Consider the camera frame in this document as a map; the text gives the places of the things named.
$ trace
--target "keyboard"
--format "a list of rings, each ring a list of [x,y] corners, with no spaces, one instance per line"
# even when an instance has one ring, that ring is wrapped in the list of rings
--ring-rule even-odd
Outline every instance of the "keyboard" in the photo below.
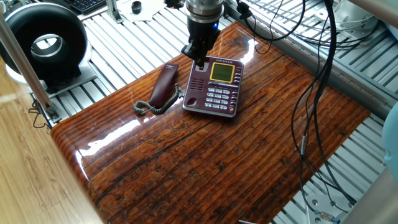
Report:
[[[105,0],[74,0],[70,1],[70,7],[82,13],[89,14],[99,7],[105,6]]]

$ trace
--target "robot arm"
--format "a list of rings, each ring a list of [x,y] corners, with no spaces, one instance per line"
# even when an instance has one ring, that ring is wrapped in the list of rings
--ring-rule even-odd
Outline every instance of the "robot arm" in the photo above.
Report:
[[[218,22],[224,14],[224,0],[165,0],[167,7],[183,8],[187,15],[187,27],[190,33],[188,44],[181,50],[183,54],[204,65],[207,51],[211,50],[220,30]]]

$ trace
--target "wood grain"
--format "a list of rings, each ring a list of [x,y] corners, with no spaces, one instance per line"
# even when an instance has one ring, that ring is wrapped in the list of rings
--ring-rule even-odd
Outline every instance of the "wood grain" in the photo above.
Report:
[[[0,79],[0,223],[102,223],[46,130],[32,127],[32,98],[1,58]]]
[[[233,23],[210,55],[245,62],[233,119],[184,111],[178,100],[164,114],[137,117],[161,68],[62,121],[53,140],[87,194],[110,223],[268,223],[299,189],[299,155],[290,119],[312,82],[310,72],[272,48],[254,53],[251,34]],[[259,41],[259,48],[267,48]],[[175,82],[187,85],[191,60],[181,55]],[[369,112],[332,88],[318,105],[320,135],[330,156]],[[294,129],[305,126],[300,102]],[[313,126],[307,156],[315,167]],[[310,173],[306,170],[307,180]]]

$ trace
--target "phone speaker grille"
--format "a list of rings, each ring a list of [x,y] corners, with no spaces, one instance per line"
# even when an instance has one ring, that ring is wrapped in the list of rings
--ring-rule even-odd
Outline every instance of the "phone speaker grille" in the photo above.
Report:
[[[197,78],[192,78],[189,89],[196,91],[203,91],[203,87],[205,86],[204,80],[199,80]]]

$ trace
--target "phone keypad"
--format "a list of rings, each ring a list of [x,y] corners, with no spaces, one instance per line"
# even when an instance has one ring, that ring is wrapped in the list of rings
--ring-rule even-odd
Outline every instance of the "phone keypad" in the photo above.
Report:
[[[221,110],[234,110],[236,106],[236,101],[238,99],[237,91],[229,91],[222,90],[218,88],[208,88],[207,98],[206,98],[206,107],[221,109]]]

